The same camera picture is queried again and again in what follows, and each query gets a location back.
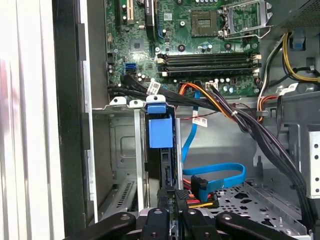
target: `perforated metal plate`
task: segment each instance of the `perforated metal plate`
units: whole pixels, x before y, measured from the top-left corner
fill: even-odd
[[[320,26],[320,0],[310,0],[302,11],[286,22],[281,28],[309,28]]]
[[[258,191],[257,193],[253,191],[255,191],[254,188],[247,184],[246,187],[238,185],[216,191],[220,207],[207,209],[209,216],[213,218],[220,212],[233,212],[289,236],[306,235],[306,228],[292,217],[294,214],[299,216],[298,208],[294,208],[296,212],[292,208],[289,212],[277,212],[271,204],[265,204],[264,201],[261,201],[261,197],[256,197],[260,194]],[[262,194],[269,203],[275,206],[279,204],[277,202],[279,200],[272,196],[270,192],[263,190]]]

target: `ventilation holes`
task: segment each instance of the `ventilation holes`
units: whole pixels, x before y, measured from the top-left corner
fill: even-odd
[[[127,195],[128,195],[128,192],[129,192],[129,189],[131,187],[132,183],[131,182],[128,182],[128,184],[126,185],[123,193],[122,193],[122,196],[118,202],[118,204],[116,205],[117,208],[121,207],[122,204],[124,203],[125,199],[127,198]]]
[[[282,28],[310,28],[320,26],[320,0],[315,0],[297,15],[292,16]]]

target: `blue plastic latch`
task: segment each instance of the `blue plastic latch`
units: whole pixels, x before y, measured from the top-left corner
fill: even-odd
[[[148,104],[146,107],[146,112],[148,114],[165,114],[166,104]]]
[[[149,145],[152,149],[173,148],[173,123],[171,118],[149,120]]]

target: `gray metal panel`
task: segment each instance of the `gray metal panel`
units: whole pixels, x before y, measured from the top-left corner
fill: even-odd
[[[234,212],[261,224],[269,219],[273,225],[269,227],[290,236],[307,234],[306,228],[297,221],[301,218],[300,209],[283,202],[268,188],[252,187],[245,183],[244,186],[216,191],[216,194],[220,206],[207,209],[210,217],[220,212]]]

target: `sticker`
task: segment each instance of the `sticker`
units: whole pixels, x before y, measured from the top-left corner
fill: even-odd
[[[288,88],[285,88],[285,89],[283,89],[283,90],[280,92],[279,96],[283,96],[283,95],[285,95],[287,92],[288,92]]]
[[[148,87],[148,90],[146,91],[147,95],[156,95],[159,92],[161,84],[156,82],[156,81],[152,81],[150,82],[150,85]]]
[[[283,90],[280,92],[279,96],[283,96],[283,95],[285,95],[285,94],[287,94],[287,93],[294,92],[294,91],[297,89],[298,84],[299,84],[299,83],[296,82],[296,83],[291,84],[291,85],[288,86],[287,88],[283,89]]]
[[[208,120],[204,117],[196,117],[196,118],[192,118],[192,123],[193,124],[197,124],[199,126],[202,126],[204,128],[208,127]]]
[[[288,90],[286,92],[287,93],[294,92],[297,89],[298,84],[299,84],[298,82],[292,83],[290,86],[288,86]]]
[[[164,13],[163,20],[164,21],[172,21],[172,13]]]

